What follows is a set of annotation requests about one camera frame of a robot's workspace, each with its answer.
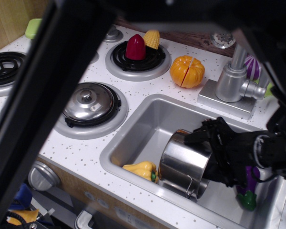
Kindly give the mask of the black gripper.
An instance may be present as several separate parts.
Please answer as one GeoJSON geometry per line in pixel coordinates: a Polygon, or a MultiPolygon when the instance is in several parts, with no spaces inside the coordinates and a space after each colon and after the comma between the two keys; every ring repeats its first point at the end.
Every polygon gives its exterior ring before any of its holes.
{"type": "Polygon", "coordinates": [[[184,137],[185,144],[209,142],[210,156],[203,178],[227,187],[247,186],[246,167],[256,166],[253,151],[259,131],[237,133],[221,117],[205,120],[202,127],[184,137]]]}

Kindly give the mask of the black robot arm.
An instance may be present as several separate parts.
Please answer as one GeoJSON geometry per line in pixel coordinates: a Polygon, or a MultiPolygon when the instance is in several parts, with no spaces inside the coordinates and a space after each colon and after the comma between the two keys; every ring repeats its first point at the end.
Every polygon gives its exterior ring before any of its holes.
{"type": "Polygon", "coordinates": [[[266,68],[279,109],[267,131],[236,135],[219,158],[286,178],[286,0],[52,0],[0,115],[0,223],[117,16],[145,29],[232,32],[266,68]]]}

